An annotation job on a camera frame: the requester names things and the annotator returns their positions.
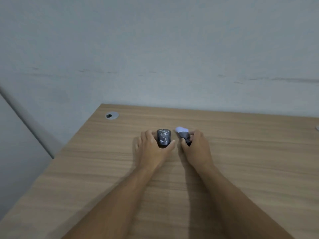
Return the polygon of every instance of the desk surface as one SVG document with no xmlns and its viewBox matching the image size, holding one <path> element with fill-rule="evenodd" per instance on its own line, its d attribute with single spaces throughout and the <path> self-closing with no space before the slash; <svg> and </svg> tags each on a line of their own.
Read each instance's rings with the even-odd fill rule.
<svg viewBox="0 0 319 239">
<path fill-rule="evenodd" d="M 120 116 L 106 120 L 105 114 Z M 319 118 L 102 104 L 0 223 L 1 238 L 61 238 L 134 167 L 141 131 L 198 128 L 221 172 L 296 238 L 319 238 Z M 147 186 L 129 238 L 224 238 L 176 147 Z"/>
</svg>

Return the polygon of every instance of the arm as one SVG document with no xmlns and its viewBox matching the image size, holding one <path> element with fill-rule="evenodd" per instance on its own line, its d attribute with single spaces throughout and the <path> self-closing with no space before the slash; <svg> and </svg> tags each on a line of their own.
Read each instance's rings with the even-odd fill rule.
<svg viewBox="0 0 319 239">
<path fill-rule="evenodd" d="M 63 239 L 125 238 L 147 183 L 174 149 L 175 140 L 158 147 L 151 131 L 141 133 L 136 145 L 136 169 L 105 196 Z"/>
<path fill-rule="evenodd" d="M 213 164 L 209 144 L 203 133 L 196 130 L 191 134 L 191 146 L 182 139 L 182 148 L 187 160 L 209 190 L 229 237 L 293 239 L 218 171 Z"/>
</svg>

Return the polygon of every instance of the metal grommet cover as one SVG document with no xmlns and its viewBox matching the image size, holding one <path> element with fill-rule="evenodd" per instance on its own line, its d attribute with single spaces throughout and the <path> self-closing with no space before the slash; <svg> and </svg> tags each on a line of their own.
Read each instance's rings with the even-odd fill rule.
<svg viewBox="0 0 319 239">
<path fill-rule="evenodd" d="M 107 119 L 107 120 L 114 120 L 114 119 L 116 119 L 116 118 L 118 118 L 119 117 L 119 113 L 117 113 L 117 112 L 108 112 L 108 113 L 106 113 L 106 115 L 105 115 L 105 118 Z"/>
</svg>

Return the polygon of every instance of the black object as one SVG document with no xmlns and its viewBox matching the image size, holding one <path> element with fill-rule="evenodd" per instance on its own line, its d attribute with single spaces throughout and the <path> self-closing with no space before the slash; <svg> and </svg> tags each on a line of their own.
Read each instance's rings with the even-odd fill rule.
<svg viewBox="0 0 319 239">
<path fill-rule="evenodd" d="M 160 148 L 167 147 L 171 142 L 171 130 L 158 129 L 157 130 L 157 144 Z"/>
<path fill-rule="evenodd" d="M 189 140 L 190 139 L 189 132 L 179 132 L 178 134 L 181 136 L 181 138 L 185 139 L 185 142 L 188 146 L 192 144 L 192 142 Z"/>
</svg>

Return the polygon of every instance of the white wall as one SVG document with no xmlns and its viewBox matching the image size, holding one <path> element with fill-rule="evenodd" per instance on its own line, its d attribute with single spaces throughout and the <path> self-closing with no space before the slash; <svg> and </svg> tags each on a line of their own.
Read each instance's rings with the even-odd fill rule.
<svg viewBox="0 0 319 239">
<path fill-rule="evenodd" d="M 1 0 L 0 86 L 56 153 L 100 103 L 319 116 L 319 0 Z"/>
<path fill-rule="evenodd" d="M 0 95 L 0 220 L 51 160 Z"/>
</svg>

